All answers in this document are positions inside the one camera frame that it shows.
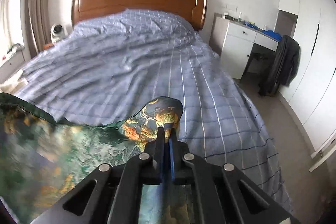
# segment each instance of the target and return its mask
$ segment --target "white wardrobe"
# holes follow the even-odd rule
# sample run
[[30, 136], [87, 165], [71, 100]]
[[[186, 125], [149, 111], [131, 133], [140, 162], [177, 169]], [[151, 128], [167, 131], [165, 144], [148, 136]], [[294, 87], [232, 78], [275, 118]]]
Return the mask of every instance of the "white wardrobe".
[[336, 3], [280, 0], [279, 9], [298, 15], [293, 38], [300, 45], [297, 75], [280, 93], [305, 128], [314, 157], [336, 132]]

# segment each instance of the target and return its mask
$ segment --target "bed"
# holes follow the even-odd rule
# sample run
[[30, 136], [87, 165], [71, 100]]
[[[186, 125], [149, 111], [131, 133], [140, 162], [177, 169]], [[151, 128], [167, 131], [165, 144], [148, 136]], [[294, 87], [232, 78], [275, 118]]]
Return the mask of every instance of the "bed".
[[206, 7], [207, 0], [73, 0], [73, 32], [23, 68], [28, 85], [15, 95], [57, 121], [88, 125], [123, 120], [158, 96], [178, 99], [179, 140], [192, 153], [235, 164], [291, 211], [258, 110], [198, 34]]

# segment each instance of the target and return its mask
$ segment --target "white desk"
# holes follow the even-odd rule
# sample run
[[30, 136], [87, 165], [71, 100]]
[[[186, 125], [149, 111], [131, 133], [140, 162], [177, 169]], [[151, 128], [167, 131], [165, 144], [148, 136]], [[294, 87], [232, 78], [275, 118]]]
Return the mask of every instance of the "white desk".
[[254, 44], [276, 51], [278, 42], [264, 33], [215, 13], [209, 46], [220, 55], [232, 78], [241, 79]]

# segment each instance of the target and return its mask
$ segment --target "fabric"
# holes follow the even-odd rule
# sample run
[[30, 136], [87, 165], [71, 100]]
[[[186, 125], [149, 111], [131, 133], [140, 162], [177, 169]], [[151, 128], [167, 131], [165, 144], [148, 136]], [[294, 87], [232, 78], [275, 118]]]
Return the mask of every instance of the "fabric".
[[[168, 139], [182, 112], [180, 101], [158, 97], [132, 117], [105, 127], [56, 123], [41, 109], [2, 93], [0, 196], [12, 215], [30, 223], [101, 163], [121, 165], [139, 154], [156, 138], [158, 127], [165, 128]], [[140, 212], [153, 217], [152, 208], [157, 206], [158, 223], [164, 212], [162, 202], [153, 203], [152, 188], [157, 189], [145, 187]]]
[[34, 47], [29, 49], [31, 57], [34, 57], [43, 51], [43, 46], [51, 40], [48, 0], [28, 0], [28, 11], [34, 39]]
[[266, 35], [268, 35], [269, 37], [274, 38], [276, 41], [280, 41], [281, 40], [281, 34], [277, 33], [277, 32], [273, 32], [272, 30], [262, 30], [262, 32]]
[[248, 27], [250, 27], [252, 29], [256, 29], [256, 30], [259, 29], [256, 25], [254, 25], [253, 23], [248, 22], [248, 21], [244, 21], [244, 25], [246, 25], [246, 26], [248, 26]]
[[0, 0], [0, 58], [12, 46], [8, 22], [8, 0]]
[[28, 84], [27, 80], [24, 78], [21, 78], [23, 71], [19, 70], [16, 74], [14, 74], [11, 78], [9, 78], [6, 82], [0, 84], [0, 93], [6, 92], [9, 94], [13, 94], [17, 92], [19, 89], [24, 87]]
[[289, 85], [297, 73], [299, 54], [299, 44], [288, 35], [284, 35], [278, 42], [274, 62], [259, 83], [261, 96], [275, 94], [279, 84]]
[[278, 82], [281, 85], [289, 85], [295, 77], [299, 67], [300, 46], [293, 38], [286, 35], [288, 43], [287, 54], [283, 61], [283, 66], [279, 75]]
[[106, 125], [158, 96], [184, 107], [179, 140], [207, 162], [235, 164], [290, 210], [273, 140], [219, 56], [183, 18], [126, 10], [82, 21], [23, 68], [16, 96], [76, 124]]

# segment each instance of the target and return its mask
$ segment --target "desk drawer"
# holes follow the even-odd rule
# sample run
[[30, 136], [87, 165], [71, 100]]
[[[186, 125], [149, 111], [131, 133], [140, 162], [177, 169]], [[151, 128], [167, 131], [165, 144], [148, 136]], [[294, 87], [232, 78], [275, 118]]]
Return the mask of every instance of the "desk drawer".
[[278, 47], [276, 41], [260, 33], [257, 33], [254, 43], [269, 48], [272, 51], [276, 51]]
[[257, 32], [230, 22], [227, 34], [254, 42]]

